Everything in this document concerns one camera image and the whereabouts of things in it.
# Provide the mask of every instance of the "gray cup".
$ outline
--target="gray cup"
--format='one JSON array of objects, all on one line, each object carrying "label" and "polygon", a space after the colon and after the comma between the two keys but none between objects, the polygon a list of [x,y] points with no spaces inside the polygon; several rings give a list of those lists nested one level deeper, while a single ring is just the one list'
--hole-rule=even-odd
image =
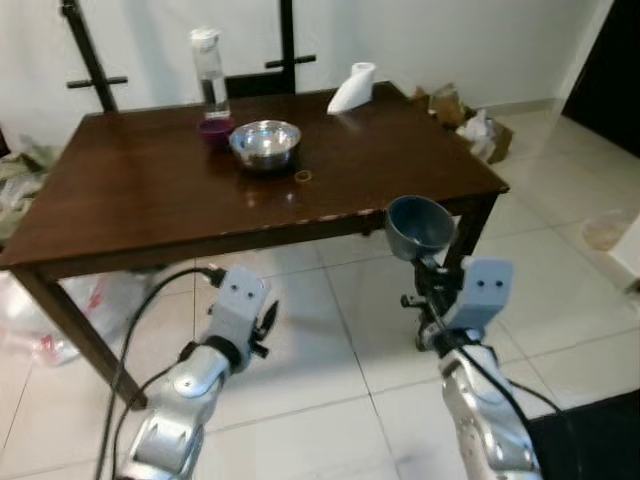
[{"label": "gray cup", "polygon": [[424,197],[396,198],[385,218],[387,241],[393,254],[413,261],[433,257],[453,240],[455,224],[449,212]]}]

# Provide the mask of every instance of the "baseboard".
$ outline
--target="baseboard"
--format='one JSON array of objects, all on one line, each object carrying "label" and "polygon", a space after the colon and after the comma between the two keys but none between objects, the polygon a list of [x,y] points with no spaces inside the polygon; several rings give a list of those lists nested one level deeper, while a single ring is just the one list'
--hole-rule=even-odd
[{"label": "baseboard", "polygon": [[519,113],[538,112],[540,110],[553,110],[558,99],[543,98],[541,100],[531,100],[528,102],[502,103],[499,105],[487,105],[482,108],[487,109],[491,117],[501,117],[504,115],[517,115]]}]

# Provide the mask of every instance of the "table leg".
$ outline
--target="table leg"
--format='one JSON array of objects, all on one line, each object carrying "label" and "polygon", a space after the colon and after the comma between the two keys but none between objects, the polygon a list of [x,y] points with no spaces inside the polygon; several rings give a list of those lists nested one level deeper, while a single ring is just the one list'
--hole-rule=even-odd
[{"label": "table leg", "polygon": [[[37,271],[20,268],[13,269],[11,273],[22,283],[60,331],[75,344],[93,368],[111,385],[118,359],[67,292],[58,282],[46,279]],[[135,381],[125,371],[122,376],[120,396],[127,401],[135,395],[137,390]],[[134,408],[141,409],[146,404],[147,398],[139,396]]]},{"label": "table leg", "polygon": [[446,267],[459,266],[465,256],[473,253],[497,198],[498,194],[493,193],[479,196],[472,201],[468,211],[462,214],[458,223],[458,236],[444,261]]}]

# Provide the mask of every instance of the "paper towel roll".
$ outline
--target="paper towel roll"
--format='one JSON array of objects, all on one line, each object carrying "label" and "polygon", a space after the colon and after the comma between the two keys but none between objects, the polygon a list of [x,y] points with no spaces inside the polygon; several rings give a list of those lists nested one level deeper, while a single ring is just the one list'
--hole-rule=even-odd
[{"label": "paper towel roll", "polygon": [[327,113],[334,115],[369,102],[375,71],[374,63],[354,63],[351,66],[351,76],[340,86],[329,102]]}]

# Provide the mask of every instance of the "tile floor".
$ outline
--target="tile floor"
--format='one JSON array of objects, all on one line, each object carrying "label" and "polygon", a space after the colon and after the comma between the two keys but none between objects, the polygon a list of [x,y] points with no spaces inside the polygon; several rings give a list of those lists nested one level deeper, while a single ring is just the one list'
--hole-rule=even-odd
[{"label": "tile floor", "polygon": [[[516,141],[495,170],[513,188],[477,253],[513,260],[516,278],[488,343],[508,375],[563,407],[640,387],[637,303],[600,273],[579,235],[584,219],[640,204],[640,160],[550,112],[501,120]],[[415,315],[399,306],[411,268],[381,232],[216,262],[253,268],[282,307],[272,355],[221,396],[196,479],[466,478],[437,359],[414,349]],[[134,342],[138,380],[205,328],[214,299],[195,277],[165,292]],[[107,394],[83,360],[46,370],[0,352],[0,480],[89,478]],[[530,416],[548,413],[517,398]],[[121,451],[142,418],[131,418]]]}]

